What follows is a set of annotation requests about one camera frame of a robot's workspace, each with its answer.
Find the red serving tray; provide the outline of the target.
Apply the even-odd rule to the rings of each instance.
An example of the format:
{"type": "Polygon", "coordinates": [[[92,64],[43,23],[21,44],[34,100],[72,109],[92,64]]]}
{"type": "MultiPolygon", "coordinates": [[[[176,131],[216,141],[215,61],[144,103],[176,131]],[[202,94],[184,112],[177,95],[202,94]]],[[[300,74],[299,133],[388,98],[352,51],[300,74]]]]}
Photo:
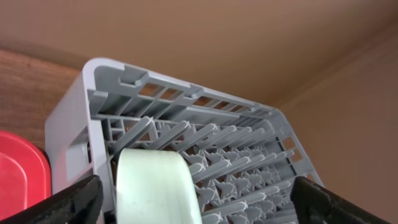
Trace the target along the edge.
{"type": "Polygon", "coordinates": [[[30,141],[1,131],[1,219],[52,196],[50,165],[30,141]]]}

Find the green bowl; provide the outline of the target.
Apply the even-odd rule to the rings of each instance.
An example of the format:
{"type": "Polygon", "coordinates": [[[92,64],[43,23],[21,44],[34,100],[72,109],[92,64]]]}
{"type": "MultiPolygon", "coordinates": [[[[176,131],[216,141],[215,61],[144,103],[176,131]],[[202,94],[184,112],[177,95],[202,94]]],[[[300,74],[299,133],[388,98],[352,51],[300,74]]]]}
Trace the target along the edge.
{"type": "Polygon", "coordinates": [[[202,224],[193,180],[172,151],[124,149],[116,177],[120,224],[202,224]]]}

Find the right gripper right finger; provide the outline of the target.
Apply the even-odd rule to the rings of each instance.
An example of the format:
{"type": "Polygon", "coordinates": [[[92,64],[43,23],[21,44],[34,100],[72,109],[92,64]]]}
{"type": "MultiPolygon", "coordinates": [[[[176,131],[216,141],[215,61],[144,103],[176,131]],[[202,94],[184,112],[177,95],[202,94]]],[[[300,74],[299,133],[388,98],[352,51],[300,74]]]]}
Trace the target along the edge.
{"type": "Polygon", "coordinates": [[[295,178],[290,200],[299,224],[389,224],[306,177],[295,178]]]}

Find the grey dishwasher rack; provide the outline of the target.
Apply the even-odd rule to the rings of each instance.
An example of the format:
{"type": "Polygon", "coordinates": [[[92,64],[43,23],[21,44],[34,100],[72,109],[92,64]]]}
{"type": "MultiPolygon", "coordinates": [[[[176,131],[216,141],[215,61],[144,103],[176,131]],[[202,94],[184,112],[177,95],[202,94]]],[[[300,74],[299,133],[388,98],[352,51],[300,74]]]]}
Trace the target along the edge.
{"type": "Polygon", "coordinates": [[[87,61],[45,122],[52,190],[95,174],[100,223],[116,221],[122,149],[175,151],[204,223],[297,223],[294,179],[320,178],[284,114],[109,58],[87,61]]]}

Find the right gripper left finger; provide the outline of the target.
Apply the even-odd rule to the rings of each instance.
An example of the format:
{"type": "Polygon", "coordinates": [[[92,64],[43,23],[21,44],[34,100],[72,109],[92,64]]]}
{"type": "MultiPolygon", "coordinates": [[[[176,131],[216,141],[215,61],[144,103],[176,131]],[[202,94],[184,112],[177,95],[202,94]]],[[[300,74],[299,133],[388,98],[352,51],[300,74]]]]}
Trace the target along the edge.
{"type": "Polygon", "coordinates": [[[102,204],[103,184],[98,175],[91,175],[1,224],[96,223],[102,204]]]}

